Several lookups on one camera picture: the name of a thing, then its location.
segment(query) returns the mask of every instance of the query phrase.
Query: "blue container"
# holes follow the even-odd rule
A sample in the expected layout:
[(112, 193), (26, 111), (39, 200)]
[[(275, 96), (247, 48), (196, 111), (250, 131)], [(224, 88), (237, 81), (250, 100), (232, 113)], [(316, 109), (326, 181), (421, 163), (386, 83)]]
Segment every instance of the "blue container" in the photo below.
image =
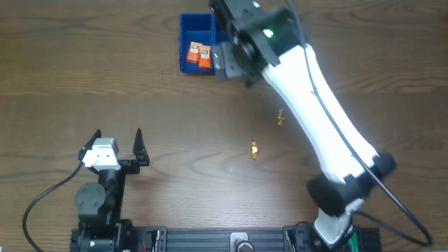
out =
[(189, 74), (214, 73), (215, 66), (213, 63), (211, 64), (211, 70), (208, 70), (200, 69), (197, 63), (187, 62), (188, 50), (192, 41), (201, 43), (204, 46), (212, 46), (228, 41), (224, 31), (216, 22), (215, 15), (210, 13), (181, 14), (181, 30), (179, 34), (179, 64), (181, 71)]

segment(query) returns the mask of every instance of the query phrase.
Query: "green light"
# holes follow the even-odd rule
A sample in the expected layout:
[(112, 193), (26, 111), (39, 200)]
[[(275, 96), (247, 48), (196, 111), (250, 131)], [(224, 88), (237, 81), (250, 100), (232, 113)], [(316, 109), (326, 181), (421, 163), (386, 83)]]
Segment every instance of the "green light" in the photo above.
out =
[(268, 37), (268, 38), (272, 38), (272, 36), (274, 35), (274, 32), (271, 31), (270, 29), (264, 29), (263, 32), (265, 33), (266, 37)]

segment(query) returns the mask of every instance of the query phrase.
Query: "wood grain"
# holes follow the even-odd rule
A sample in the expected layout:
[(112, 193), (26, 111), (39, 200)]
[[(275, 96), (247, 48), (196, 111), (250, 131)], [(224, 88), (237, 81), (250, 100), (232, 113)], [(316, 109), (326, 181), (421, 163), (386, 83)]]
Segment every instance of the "wood grain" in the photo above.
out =
[[(283, 3), (261, 1), (265, 9)], [(448, 5), (299, 1), (322, 71), (361, 134), (394, 154), (388, 186), (448, 249)], [(179, 14), (200, 0), (0, 2), (0, 246), (31, 251), (27, 205), (68, 176), (100, 128), (130, 157), (138, 127), (151, 166), (126, 183), (123, 217), (169, 228), (281, 227), (316, 217), (319, 171), (305, 134), (266, 83), (179, 71)], [(286, 109), (286, 124), (277, 111)], [(260, 147), (250, 159), (251, 140)], [(83, 169), (29, 216), (45, 251), (67, 251)], [(375, 190), (364, 210), (418, 230)], [(372, 225), (360, 218), (357, 224)], [(384, 251), (415, 251), (381, 231)]]

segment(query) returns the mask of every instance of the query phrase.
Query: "wooden tabletop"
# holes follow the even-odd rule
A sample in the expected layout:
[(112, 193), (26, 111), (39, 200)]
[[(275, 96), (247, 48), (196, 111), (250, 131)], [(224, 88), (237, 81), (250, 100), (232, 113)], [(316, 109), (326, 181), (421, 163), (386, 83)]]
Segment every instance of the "wooden tabletop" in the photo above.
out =
[[(283, 1), (265, 0), (265, 10)], [(328, 84), (360, 133), (399, 167), (386, 184), (448, 249), (448, 3), (297, 1)], [(130, 158), (138, 127), (151, 165), (128, 176), (122, 217), (168, 228), (312, 221), (320, 173), (304, 132), (265, 82), (179, 71), (179, 14), (205, 0), (0, 3), (0, 246), (31, 251), (22, 215), (67, 177), (97, 128)], [(277, 112), (285, 109), (283, 127)], [(252, 161), (251, 140), (260, 154)], [(31, 211), (45, 251), (67, 251), (86, 169)], [(381, 190), (363, 207), (423, 239)], [(360, 218), (357, 224), (375, 226)], [(381, 231), (384, 251), (422, 249)]]

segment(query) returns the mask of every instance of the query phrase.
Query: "orange packet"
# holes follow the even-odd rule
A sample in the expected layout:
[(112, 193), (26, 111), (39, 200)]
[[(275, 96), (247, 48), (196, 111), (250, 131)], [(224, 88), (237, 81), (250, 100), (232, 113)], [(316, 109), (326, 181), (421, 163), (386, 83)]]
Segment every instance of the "orange packet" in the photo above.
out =
[(199, 52), (199, 68), (211, 69), (211, 47), (207, 45), (201, 45)]
[(188, 50), (187, 61), (197, 63), (199, 59), (200, 48), (202, 44), (197, 42), (191, 42), (190, 49)]

